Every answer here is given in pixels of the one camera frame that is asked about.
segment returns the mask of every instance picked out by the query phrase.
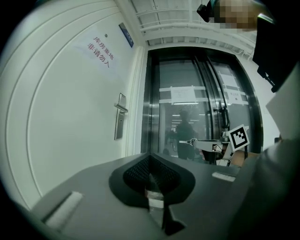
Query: silver door handle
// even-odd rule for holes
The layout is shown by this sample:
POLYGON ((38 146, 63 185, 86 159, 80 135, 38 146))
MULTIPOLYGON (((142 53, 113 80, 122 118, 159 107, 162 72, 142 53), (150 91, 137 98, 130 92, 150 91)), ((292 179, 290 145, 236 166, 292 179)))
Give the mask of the silver door handle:
POLYGON ((128 109, 126 109, 125 107, 122 107, 120 104, 115 103, 114 106, 118 109, 120 109, 122 112, 127 113, 128 109))

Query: double glass door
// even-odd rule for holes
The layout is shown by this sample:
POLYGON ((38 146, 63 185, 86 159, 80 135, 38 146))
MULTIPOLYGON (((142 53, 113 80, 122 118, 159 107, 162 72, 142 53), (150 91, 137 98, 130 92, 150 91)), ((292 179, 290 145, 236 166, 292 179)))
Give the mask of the double glass door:
POLYGON ((258 102, 235 56, 184 47, 151 51, 149 60, 151 151, 204 163, 200 150, 180 141, 219 139, 244 124, 249 151, 260 152, 261 122, 253 117, 260 114, 258 102))

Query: ceiling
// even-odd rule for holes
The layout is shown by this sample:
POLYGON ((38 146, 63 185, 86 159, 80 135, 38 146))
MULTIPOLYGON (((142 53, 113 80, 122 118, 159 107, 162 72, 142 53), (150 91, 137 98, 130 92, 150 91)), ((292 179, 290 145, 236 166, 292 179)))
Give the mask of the ceiling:
POLYGON ((241 32, 218 23, 206 23, 196 10, 208 1, 130 0, 150 48, 176 43, 214 45, 252 57, 256 31, 241 32))

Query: glass panel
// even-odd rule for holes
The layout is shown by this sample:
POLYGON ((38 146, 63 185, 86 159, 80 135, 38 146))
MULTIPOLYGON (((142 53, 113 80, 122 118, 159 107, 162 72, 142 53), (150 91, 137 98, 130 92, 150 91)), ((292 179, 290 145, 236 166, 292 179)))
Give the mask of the glass panel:
POLYGON ((163 61, 159 64, 159 148, 160 153, 204 163, 199 151, 179 143, 192 138, 211 139, 209 99, 203 80, 192 60, 163 61), (170 87, 195 87, 196 102, 172 104, 170 87))
MULTIPOLYGON (((251 128, 251 118, 249 111, 249 103, 245 91, 237 78, 235 72, 228 64, 212 62, 223 85, 224 95, 228 105, 228 115, 230 120, 230 129, 241 124, 251 128)), ((247 131, 247 135, 251 142, 251 131, 247 131)))

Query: white wall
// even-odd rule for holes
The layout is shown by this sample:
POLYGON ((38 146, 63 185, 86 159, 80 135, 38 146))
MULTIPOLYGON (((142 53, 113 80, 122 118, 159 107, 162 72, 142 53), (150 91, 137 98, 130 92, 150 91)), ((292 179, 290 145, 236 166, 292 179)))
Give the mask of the white wall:
MULTIPOLYGON (((217 47, 208 44, 196 44, 196 43, 171 43, 163 45, 154 45, 149 47, 149 50, 154 50, 158 48, 165 47, 178 47, 178 46, 190 46, 190 47, 205 47, 210 49, 216 49, 223 52, 234 54, 232 51, 217 47)), ((266 149, 274 144, 274 138, 279 137, 279 130, 276 126, 273 118, 266 108, 266 104, 275 96, 271 91, 271 85, 267 80, 263 79, 258 73, 258 65, 255 64, 252 60, 248 61, 245 58, 242 58, 240 55, 237 55, 238 60, 244 67, 247 75, 249 76, 251 83, 253 85, 256 97, 258 99, 261 113, 262 113, 262 127, 263 127, 263 149, 266 149)))
POLYGON ((10 38, 0 62, 0 173, 25 207, 78 171, 125 156, 126 132, 114 140, 113 104, 121 92, 136 108, 136 64, 147 52, 129 46, 122 22, 113 0, 52 0, 10 38), (90 27, 118 55, 114 78, 72 47, 90 27))

